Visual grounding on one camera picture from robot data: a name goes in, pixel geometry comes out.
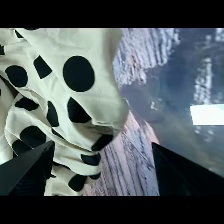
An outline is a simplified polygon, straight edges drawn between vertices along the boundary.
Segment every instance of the reflective surface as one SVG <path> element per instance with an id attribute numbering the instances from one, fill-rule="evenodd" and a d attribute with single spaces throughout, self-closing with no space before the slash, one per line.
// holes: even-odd
<path id="1" fill-rule="evenodd" d="M 194 125 L 190 110 L 224 103 L 224 29 L 123 32 L 114 70 L 133 113 L 151 125 L 162 146 L 224 176 L 223 124 L 206 125 L 206 117 L 217 115 L 201 107 L 197 116 L 204 123 Z"/>

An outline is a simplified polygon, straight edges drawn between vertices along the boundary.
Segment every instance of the cream colored fabric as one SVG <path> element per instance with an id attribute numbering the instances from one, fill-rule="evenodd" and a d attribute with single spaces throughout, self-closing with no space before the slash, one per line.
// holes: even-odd
<path id="1" fill-rule="evenodd" d="M 59 166 L 45 195 L 81 195 L 126 121 L 112 71 L 120 38 L 109 28 L 0 29 L 0 75 L 19 92 L 0 80 L 0 163 L 53 140 Z"/>

